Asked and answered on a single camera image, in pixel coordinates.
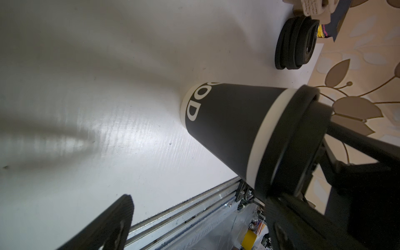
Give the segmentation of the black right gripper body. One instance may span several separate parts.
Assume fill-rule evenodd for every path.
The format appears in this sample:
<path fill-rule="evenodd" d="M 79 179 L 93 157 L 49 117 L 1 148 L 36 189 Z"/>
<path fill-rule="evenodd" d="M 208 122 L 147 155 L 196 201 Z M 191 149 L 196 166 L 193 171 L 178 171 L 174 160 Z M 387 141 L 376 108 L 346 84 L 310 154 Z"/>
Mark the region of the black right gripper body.
<path fill-rule="evenodd" d="M 325 164 L 325 216 L 370 250 L 400 248 L 400 167 Z"/>

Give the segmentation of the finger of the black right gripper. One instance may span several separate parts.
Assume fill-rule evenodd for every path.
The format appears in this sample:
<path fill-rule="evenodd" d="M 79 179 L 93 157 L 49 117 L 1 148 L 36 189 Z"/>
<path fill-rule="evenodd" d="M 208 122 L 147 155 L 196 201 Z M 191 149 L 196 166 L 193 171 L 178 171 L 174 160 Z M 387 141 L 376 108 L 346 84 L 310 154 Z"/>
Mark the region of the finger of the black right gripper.
<path fill-rule="evenodd" d="M 400 168 L 400 148 L 396 145 L 367 137 L 333 121 L 327 134 L 388 167 Z"/>

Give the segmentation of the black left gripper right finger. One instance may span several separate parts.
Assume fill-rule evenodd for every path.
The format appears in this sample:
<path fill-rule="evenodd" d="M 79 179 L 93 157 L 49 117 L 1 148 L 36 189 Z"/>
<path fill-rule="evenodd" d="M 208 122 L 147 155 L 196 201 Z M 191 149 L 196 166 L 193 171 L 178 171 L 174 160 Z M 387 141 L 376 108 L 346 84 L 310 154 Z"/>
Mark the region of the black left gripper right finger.
<path fill-rule="evenodd" d="M 366 248 L 305 202 L 282 194 L 265 200 L 274 250 L 365 250 Z"/>

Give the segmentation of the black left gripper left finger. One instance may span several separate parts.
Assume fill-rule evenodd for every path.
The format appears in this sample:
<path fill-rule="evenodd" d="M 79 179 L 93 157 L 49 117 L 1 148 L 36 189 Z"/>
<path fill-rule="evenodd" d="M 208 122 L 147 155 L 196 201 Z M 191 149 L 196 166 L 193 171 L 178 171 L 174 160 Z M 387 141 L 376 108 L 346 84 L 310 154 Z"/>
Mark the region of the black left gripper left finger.
<path fill-rule="evenodd" d="M 124 194 L 60 250 L 123 250 L 134 213 L 131 195 Z"/>

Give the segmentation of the black cup lid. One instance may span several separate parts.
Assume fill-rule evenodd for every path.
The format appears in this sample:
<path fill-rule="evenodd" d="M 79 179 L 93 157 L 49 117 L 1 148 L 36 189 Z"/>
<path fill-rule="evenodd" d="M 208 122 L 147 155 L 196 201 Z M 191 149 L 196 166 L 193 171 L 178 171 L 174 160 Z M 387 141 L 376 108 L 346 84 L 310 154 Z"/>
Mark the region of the black cup lid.
<path fill-rule="evenodd" d="M 298 196 L 310 175 L 333 111 L 318 101 L 319 94 L 301 86 L 279 118 L 255 181 L 254 193 L 262 202 L 280 193 Z"/>

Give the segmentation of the stack of black cup lids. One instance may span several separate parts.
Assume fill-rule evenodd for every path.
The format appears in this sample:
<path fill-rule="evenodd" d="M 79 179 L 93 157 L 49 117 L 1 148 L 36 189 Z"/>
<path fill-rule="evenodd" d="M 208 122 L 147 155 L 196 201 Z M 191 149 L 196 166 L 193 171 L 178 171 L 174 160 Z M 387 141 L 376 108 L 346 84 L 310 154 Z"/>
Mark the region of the stack of black cup lids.
<path fill-rule="evenodd" d="M 278 38 L 275 51 L 275 68 L 300 69 L 307 64 L 317 42 L 319 20 L 298 16 L 288 19 Z"/>

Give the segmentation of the brown cardboard cup carrier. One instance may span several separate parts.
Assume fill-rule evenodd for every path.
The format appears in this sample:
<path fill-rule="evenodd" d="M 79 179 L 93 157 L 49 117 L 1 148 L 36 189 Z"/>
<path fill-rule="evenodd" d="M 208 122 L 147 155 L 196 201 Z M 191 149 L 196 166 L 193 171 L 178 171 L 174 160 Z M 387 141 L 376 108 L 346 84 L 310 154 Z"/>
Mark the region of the brown cardboard cup carrier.
<path fill-rule="evenodd" d="M 283 3 L 293 6 L 294 15 L 318 16 L 333 13 L 339 0 L 283 0 Z"/>

